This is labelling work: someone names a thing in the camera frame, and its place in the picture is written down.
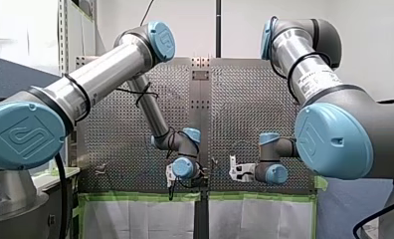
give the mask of robotic arm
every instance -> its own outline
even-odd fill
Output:
[[[341,58],[337,31],[322,20],[272,19],[262,46],[302,105],[295,121],[302,161],[328,177],[394,179],[394,104],[376,103],[332,70]]]
[[[76,122],[86,118],[93,106],[125,81],[133,90],[145,92],[144,73],[171,60],[174,54],[169,28],[151,22],[124,32],[113,50],[53,84],[43,89],[32,87],[0,103],[0,238],[20,234],[26,238],[47,237],[48,213],[42,210],[46,211],[48,196],[36,192],[26,169],[53,159]],[[157,105],[149,104],[151,101],[146,95],[139,102],[148,113],[156,142],[163,147],[167,142],[161,139],[169,130]],[[195,156],[195,148],[184,138],[178,135],[174,149]],[[19,226],[2,230],[12,225]]]

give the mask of silver metal arm segment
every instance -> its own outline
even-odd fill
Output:
[[[200,131],[195,128],[184,128],[182,131],[175,131],[168,127],[163,113],[159,108],[156,97],[150,93],[149,80],[143,74],[127,81],[129,88],[135,93],[138,106],[142,110],[150,127],[152,144],[161,150],[177,151],[179,156],[172,164],[167,166],[167,175],[171,178],[180,179],[197,178],[201,176],[200,165],[196,162],[198,158],[198,144],[200,143]]]
[[[295,121],[300,158],[324,176],[394,179],[394,104],[378,104],[361,88],[344,84],[330,67],[336,59],[329,56],[329,63],[315,53],[312,26],[286,20],[273,25],[269,58],[289,76],[303,106]],[[323,53],[340,52],[337,31],[327,26],[337,43]]]

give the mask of green tape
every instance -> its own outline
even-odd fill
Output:
[[[259,199],[269,201],[314,202],[315,195],[288,195],[267,192],[210,192],[210,200],[227,201],[243,199]]]
[[[317,238],[317,197],[312,205],[311,239]]]
[[[79,196],[79,206],[77,207],[78,211],[79,211],[79,231],[80,231],[80,236],[79,238],[81,239],[85,239],[84,238],[84,227],[85,227],[85,205],[86,202]]]
[[[315,176],[314,177],[314,187],[317,189],[321,189],[322,191],[326,191],[328,182],[322,176]]]
[[[83,201],[146,201],[146,202],[170,202],[167,194],[118,192],[85,193],[79,195]],[[198,201],[200,193],[175,193],[172,202]]]

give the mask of metal bracket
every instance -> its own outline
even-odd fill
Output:
[[[193,80],[209,81],[209,71],[193,71]]]
[[[237,159],[235,155],[229,156],[229,162],[229,175],[231,176],[232,180],[240,182],[255,181],[255,163],[237,164]]]
[[[168,188],[172,186],[176,179],[172,171],[172,164],[173,163],[166,166],[166,186]]]

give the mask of robot end effector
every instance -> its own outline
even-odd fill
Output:
[[[296,142],[280,137],[275,132],[264,132],[259,138],[260,161],[236,164],[236,156],[230,156],[229,174],[233,180],[267,184],[283,184],[288,180],[288,170],[281,164],[282,157],[298,157]]]
[[[301,160],[324,176],[394,179],[394,104],[344,84],[332,70],[340,52],[339,35],[325,21],[273,18],[265,26],[262,58],[281,68],[302,105],[295,121]]]

